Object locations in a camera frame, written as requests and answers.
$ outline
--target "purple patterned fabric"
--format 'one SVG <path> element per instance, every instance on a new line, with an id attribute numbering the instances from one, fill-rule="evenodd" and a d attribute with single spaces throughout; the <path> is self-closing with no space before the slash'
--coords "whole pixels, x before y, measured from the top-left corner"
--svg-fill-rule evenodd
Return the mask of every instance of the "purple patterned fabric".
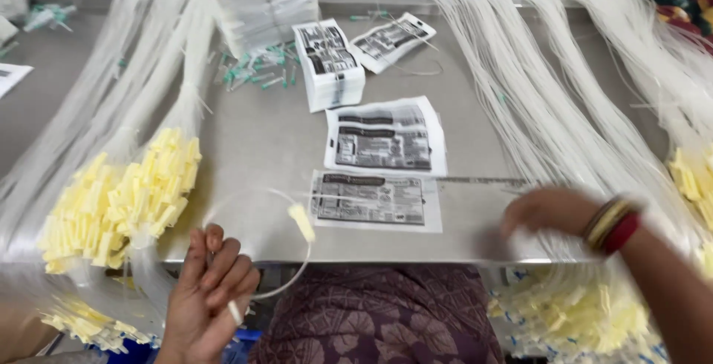
<path id="1" fill-rule="evenodd" d="M 312 266 L 249 363 L 499 364 L 486 307 L 470 266 Z"/>

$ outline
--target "red bangle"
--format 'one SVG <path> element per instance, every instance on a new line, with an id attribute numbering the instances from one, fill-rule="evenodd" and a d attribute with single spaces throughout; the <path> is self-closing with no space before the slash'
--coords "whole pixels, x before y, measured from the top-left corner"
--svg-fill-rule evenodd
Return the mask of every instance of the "red bangle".
<path id="1" fill-rule="evenodd" d="M 638 213 L 627 214 L 604 240 L 604 252 L 610 256 L 626 244 L 639 228 L 641 217 Z"/>

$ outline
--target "bracelet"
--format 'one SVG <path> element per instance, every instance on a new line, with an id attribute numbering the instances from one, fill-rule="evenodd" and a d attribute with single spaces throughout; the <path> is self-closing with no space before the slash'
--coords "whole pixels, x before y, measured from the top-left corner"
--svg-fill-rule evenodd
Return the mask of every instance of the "bracelet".
<path id="1" fill-rule="evenodd" d="M 614 204 L 609 206 L 609 208 L 601 214 L 601 217 L 585 238 L 587 244 L 593 250 L 601 250 L 602 244 L 609 233 L 626 214 L 631 212 L 631 210 L 632 206 L 628 201 L 616 200 Z"/>
<path id="2" fill-rule="evenodd" d="M 638 212 L 626 214 L 604 240 L 604 252 L 610 256 L 619 251 L 637 231 L 640 224 L 641 215 Z"/>

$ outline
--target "person's left hand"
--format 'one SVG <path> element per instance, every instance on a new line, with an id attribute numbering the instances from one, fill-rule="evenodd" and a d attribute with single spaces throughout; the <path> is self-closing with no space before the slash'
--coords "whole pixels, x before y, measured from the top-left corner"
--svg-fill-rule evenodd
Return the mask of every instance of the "person's left hand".
<path id="1" fill-rule="evenodd" d="M 239 256 L 240 242 L 223 241 L 223 230 L 209 225 L 191 230 L 191 246 L 178 285 L 168 300 L 166 329 L 156 363 L 214 364 L 235 334 L 237 324 L 227 308 L 236 300 L 245 313 L 260 282 L 252 260 Z M 206 257 L 215 253 L 207 268 Z"/>

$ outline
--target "human hand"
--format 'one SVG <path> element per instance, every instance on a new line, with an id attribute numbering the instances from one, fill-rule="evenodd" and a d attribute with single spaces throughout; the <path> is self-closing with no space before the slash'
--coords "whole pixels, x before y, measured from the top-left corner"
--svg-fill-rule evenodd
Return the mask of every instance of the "human hand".
<path id="1" fill-rule="evenodd" d="M 245 313 L 250 295 L 260 282 L 252 260 L 239 256 L 240 242 L 223 241 L 223 230 L 209 225 L 205 232 L 191 230 L 191 246 L 183 262 L 178 284 L 168 300 L 166 329 L 159 364 L 214 364 L 239 324 L 227 304 L 236 300 Z M 215 253 L 206 268 L 206 257 Z"/>
<path id="2" fill-rule="evenodd" d="M 602 204 L 569 188 L 539 188 L 508 205 L 501 232 L 507 238 L 516 227 L 524 225 L 532 232 L 551 228 L 581 237 L 601 207 Z"/>

